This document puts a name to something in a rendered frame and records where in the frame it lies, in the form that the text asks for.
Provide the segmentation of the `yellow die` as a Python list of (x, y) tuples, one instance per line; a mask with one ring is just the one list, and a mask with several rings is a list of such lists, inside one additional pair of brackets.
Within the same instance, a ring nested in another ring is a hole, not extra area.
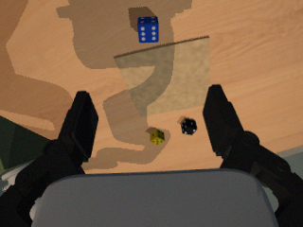
[(157, 146), (165, 142), (165, 134), (158, 129), (150, 133), (150, 138), (151, 138), (151, 142)]

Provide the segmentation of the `tan textured mat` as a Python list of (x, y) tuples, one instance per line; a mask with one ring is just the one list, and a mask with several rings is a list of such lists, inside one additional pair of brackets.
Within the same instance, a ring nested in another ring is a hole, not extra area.
[(210, 86), (210, 37), (115, 57), (141, 116), (205, 105)]

